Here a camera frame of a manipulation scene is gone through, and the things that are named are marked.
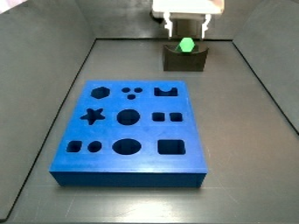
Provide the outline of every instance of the black holder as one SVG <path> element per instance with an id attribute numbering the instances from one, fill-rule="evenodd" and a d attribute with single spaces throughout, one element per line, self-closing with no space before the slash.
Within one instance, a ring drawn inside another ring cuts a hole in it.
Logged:
<path id="1" fill-rule="evenodd" d="M 191 52 L 176 52 L 176 45 L 163 46 L 163 70 L 180 72 L 201 72 L 209 48 L 195 46 Z"/>

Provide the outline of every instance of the rectangular hole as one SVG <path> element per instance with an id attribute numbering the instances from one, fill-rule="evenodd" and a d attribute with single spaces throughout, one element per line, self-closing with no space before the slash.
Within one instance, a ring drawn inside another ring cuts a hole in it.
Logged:
<path id="1" fill-rule="evenodd" d="M 171 113 L 171 121 L 172 122 L 181 122 L 183 121 L 183 114 L 181 113 Z"/>
<path id="2" fill-rule="evenodd" d="M 164 113 L 155 112 L 152 114 L 152 119 L 155 122 L 163 122 L 164 121 Z"/>
<path id="3" fill-rule="evenodd" d="M 183 140 L 159 140 L 157 152 L 161 155 L 183 155 L 185 153 Z"/>

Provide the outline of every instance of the blue shape sorter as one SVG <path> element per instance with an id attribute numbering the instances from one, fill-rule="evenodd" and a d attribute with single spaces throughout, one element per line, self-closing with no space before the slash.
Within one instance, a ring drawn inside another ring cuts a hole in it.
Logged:
<path id="1" fill-rule="evenodd" d="M 183 81 L 90 80 L 50 175 L 61 186 L 193 186 L 207 174 Z"/>

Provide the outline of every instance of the gray floor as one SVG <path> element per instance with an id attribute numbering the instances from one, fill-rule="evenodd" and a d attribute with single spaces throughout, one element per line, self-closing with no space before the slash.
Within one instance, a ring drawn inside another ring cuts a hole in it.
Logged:
<path id="1" fill-rule="evenodd" d="M 163 71 L 163 42 L 98 41 L 8 222 L 297 222 L 299 137 L 231 42 L 203 73 Z M 48 167 L 86 80 L 184 80 L 209 174 L 200 189 L 58 187 Z"/>

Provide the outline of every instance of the green hexagonal block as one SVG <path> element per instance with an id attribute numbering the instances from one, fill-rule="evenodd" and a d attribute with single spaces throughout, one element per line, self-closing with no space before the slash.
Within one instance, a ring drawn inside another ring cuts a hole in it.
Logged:
<path id="1" fill-rule="evenodd" d="M 176 47 L 176 50 L 180 50 L 183 53 L 189 53 L 193 47 L 195 47 L 195 44 L 192 42 L 192 39 L 183 38 L 180 44 Z"/>

